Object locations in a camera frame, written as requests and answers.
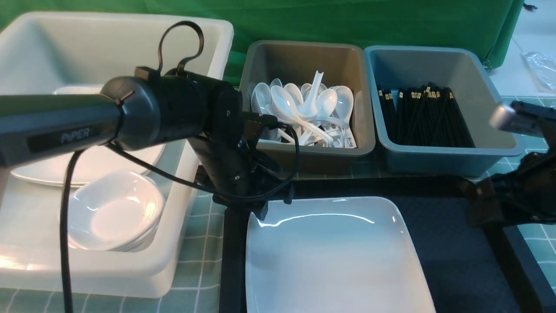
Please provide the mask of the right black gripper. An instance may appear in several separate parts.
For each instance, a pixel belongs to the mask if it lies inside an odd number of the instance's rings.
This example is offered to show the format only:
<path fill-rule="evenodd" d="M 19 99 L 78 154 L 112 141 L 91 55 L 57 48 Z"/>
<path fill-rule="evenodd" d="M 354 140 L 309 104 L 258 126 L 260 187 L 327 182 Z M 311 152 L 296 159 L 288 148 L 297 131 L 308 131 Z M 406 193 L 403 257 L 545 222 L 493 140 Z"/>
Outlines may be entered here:
<path fill-rule="evenodd" d="M 527 154 L 516 170 L 478 183 L 461 181 L 460 190 L 469 201 L 465 210 L 469 226 L 500 223 L 498 200 L 505 223 L 555 224 L 555 131 L 544 131 L 543 136 L 547 152 Z"/>

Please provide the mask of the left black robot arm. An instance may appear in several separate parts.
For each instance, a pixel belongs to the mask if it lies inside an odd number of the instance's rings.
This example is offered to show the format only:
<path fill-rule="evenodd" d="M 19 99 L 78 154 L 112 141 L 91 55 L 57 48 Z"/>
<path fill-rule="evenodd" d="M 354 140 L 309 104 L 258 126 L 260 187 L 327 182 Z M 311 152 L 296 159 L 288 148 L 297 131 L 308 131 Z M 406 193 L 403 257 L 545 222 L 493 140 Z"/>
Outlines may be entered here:
<path fill-rule="evenodd" d="M 256 145 L 264 129 L 286 127 L 276 117 L 243 111 L 242 94 L 230 83 L 188 71 L 165 76 L 138 67 L 133 77 L 110 79 L 98 94 L 2 95 L 1 189 L 12 169 L 104 146 L 173 182 L 212 193 L 217 203 L 264 219 L 266 202 L 291 204 L 299 160 L 285 180 Z M 131 151 L 186 139 L 208 176 L 196 184 Z"/>

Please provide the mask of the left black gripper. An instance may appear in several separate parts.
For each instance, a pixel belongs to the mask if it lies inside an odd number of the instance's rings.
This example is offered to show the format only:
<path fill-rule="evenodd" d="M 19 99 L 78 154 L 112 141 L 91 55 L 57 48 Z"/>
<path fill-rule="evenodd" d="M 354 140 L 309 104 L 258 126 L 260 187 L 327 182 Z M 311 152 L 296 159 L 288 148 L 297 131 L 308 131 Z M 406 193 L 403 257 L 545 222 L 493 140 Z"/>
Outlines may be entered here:
<path fill-rule="evenodd" d="M 228 146 L 206 136 L 190 137 L 187 142 L 206 174 L 200 183 L 187 182 L 188 187 L 213 194 L 215 202 L 226 207 L 249 207 L 258 220 L 265 220 L 269 200 L 291 204 L 296 168 L 279 178 L 272 169 L 276 163 L 257 150 L 255 142 L 242 139 Z"/>

